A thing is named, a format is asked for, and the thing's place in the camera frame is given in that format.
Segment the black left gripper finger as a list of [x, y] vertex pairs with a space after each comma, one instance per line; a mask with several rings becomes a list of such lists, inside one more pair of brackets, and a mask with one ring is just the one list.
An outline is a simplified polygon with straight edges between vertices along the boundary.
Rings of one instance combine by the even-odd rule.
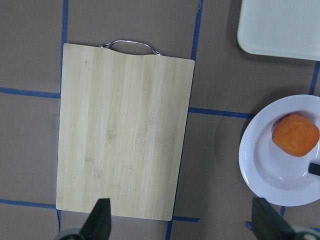
[[55, 240], [108, 240], [112, 230], [111, 201], [97, 200], [82, 228], [72, 228], [56, 235]]

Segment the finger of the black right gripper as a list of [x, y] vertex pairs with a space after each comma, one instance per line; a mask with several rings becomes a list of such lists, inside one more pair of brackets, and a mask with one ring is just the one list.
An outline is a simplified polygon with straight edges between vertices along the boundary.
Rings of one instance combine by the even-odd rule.
[[258, 240], [318, 240], [320, 233], [307, 227], [291, 226], [264, 198], [254, 198], [251, 230]]

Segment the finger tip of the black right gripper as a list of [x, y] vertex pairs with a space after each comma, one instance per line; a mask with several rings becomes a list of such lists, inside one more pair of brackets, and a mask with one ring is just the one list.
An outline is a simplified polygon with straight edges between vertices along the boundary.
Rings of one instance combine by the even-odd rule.
[[311, 162], [308, 166], [308, 172], [313, 175], [320, 175], [320, 164]]

